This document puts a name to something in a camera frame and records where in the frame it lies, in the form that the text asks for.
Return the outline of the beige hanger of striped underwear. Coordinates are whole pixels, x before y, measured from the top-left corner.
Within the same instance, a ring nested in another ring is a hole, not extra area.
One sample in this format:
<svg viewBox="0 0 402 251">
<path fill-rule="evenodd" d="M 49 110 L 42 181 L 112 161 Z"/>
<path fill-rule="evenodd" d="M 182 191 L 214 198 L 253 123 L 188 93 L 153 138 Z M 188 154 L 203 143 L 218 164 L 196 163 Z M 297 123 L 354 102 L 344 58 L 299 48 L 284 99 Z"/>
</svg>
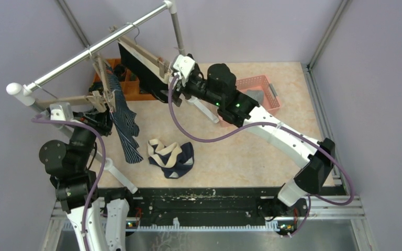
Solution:
<svg viewBox="0 0 402 251">
<path fill-rule="evenodd" d="M 115 104 L 115 94 L 110 88 L 109 81 L 108 81 L 108 73 L 107 67 L 110 66 L 108 61 L 101 56 L 100 53 L 92 53 L 88 50 L 89 58 L 93 61 L 93 67 L 99 76 L 99 79 L 103 86 L 103 104 L 108 107 L 108 111 L 113 113 L 116 111 L 116 104 Z"/>
</svg>

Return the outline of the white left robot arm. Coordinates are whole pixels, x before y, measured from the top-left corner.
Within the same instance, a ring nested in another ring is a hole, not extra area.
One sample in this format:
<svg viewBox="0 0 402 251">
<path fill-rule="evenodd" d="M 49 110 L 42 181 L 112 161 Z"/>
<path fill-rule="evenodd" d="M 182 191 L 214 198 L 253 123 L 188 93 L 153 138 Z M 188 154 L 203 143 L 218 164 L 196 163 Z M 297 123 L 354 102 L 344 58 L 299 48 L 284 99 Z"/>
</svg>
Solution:
<svg viewBox="0 0 402 251">
<path fill-rule="evenodd" d="M 75 112 L 54 112 L 50 118 L 42 114 L 35 123 L 57 124 L 73 128 L 67 143 L 46 142 L 39 150 L 55 196 L 72 224 L 80 250 L 126 250 L 127 217 L 136 202 L 127 187 L 98 191 L 100 175 L 91 171 L 88 161 L 96 146 L 102 151 L 102 137 L 111 133 L 113 123 L 107 111 L 87 116 Z"/>
</svg>

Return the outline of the navy white striped underwear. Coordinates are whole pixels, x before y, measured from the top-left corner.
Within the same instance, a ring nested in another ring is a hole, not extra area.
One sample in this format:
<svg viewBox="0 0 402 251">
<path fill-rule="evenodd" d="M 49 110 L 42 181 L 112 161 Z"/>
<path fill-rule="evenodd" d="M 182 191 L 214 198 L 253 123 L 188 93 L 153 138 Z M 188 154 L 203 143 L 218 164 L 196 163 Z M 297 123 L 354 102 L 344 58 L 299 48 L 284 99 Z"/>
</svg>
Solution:
<svg viewBox="0 0 402 251">
<path fill-rule="evenodd" d="M 120 82 L 111 66 L 106 66 L 107 79 L 110 89 L 114 92 L 115 111 L 111 115 L 115 124 L 125 161 L 129 164 L 136 164 L 143 161 L 139 153 L 139 144 L 135 137 L 139 135 L 140 129 L 135 122 L 136 113 L 129 109 Z"/>
</svg>

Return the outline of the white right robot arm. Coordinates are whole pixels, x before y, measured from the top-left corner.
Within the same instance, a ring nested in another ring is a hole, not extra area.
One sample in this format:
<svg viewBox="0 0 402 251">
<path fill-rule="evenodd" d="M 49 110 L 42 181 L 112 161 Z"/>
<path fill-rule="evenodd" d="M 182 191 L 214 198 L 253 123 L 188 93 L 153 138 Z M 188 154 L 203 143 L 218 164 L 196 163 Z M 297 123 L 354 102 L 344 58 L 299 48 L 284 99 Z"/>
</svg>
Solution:
<svg viewBox="0 0 402 251">
<path fill-rule="evenodd" d="M 173 63 L 170 69 L 169 110 L 175 125 L 184 135 L 197 142 L 213 143 L 248 130 L 283 151 L 300 168 L 275 197 L 276 213 L 288 215 L 299 199 L 319 192 L 335 163 L 331 154 L 333 148 L 324 145 L 332 143 L 330 139 L 318 141 L 303 136 L 276 119 L 258 101 L 237 89 L 237 78 L 224 63 L 211 65 L 207 74 L 203 74 L 195 61 L 184 57 L 180 63 Z M 237 129 L 213 139 L 191 135 L 180 125 L 174 113 L 173 103 L 180 94 L 216 106 L 218 115 Z"/>
</svg>

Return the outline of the beige hanger of black underwear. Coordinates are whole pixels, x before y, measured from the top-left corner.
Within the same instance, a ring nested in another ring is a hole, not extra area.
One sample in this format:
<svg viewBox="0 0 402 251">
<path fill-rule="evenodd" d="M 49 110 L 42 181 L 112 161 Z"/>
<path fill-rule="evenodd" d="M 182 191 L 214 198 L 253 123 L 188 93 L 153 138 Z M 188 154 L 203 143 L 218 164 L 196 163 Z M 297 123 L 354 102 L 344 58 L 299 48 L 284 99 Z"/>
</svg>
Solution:
<svg viewBox="0 0 402 251">
<path fill-rule="evenodd" d="M 127 68 L 132 71 L 134 68 L 137 70 L 147 70 L 164 84 L 169 82 L 171 70 L 168 60 L 152 54 L 127 35 L 118 38 L 117 42 L 119 44 L 121 61 Z"/>
</svg>

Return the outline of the black underwear beige waistband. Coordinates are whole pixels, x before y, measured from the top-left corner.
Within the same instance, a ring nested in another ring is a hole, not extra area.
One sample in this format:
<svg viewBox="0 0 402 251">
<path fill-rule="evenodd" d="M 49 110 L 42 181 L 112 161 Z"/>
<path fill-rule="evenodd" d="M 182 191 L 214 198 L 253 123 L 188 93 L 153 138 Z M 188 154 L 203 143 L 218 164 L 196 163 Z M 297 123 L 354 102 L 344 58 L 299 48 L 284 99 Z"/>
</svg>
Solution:
<svg viewBox="0 0 402 251">
<path fill-rule="evenodd" d="M 139 87 L 156 100 L 168 103 L 168 78 L 163 79 L 138 60 L 121 43 L 118 44 L 121 63 L 139 79 Z"/>
</svg>

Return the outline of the grey striped underwear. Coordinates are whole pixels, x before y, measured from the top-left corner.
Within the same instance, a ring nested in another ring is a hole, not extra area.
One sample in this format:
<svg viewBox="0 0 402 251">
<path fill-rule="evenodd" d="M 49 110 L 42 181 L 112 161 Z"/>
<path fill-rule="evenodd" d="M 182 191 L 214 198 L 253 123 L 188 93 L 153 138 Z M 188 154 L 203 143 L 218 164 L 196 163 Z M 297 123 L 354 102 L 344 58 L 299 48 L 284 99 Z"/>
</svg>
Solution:
<svg viewBox="0 0 402 251">
<path fill-rule="evenodd" d="M 264 91 L 258 89 L 248 89 L 245 94 L 252 99 L 256 100 L 259 105 L 262 105 L 264 102 Z"/>
</svg>

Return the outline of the navy underwear beige waistband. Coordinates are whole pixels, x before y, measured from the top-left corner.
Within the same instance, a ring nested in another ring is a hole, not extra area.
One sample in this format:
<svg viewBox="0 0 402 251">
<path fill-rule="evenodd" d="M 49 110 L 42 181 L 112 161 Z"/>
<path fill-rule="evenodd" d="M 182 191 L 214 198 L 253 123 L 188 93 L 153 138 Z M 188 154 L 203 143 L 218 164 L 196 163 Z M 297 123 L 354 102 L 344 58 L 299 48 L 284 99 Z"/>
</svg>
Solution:
<svg viewBox="0 0 402 251">
<path fill-rule="evenodd" d="M 159 139 L 152 139 L 148 141 L 147 148 L 149 164 L 160 168 L 166 179 L 179 179 L 194 166 L 191 142 L 182 145 L 174 142 L 166 146 Z"/>
</svg>

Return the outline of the beige hanger of navy underwear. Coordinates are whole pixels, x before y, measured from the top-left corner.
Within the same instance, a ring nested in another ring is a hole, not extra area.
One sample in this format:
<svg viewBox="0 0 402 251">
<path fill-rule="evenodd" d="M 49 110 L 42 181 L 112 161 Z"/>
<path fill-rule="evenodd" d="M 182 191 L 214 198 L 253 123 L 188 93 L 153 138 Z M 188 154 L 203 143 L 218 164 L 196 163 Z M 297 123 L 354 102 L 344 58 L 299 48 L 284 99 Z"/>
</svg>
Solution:
<svg viewBox="0 0 402 251">
<path fill-rule="evenodd" d="M 99 112 L 105 112 L 107 110 L 105 99 L 98 91 L 93 91 L 88 95 L 72 96 L 52 100 L 36 100 L 36 102 L 43 108 L 47 108 L 51 104 L 58 102 L 67 102 L 71 106 L 92 105 Z"/>
</svg>

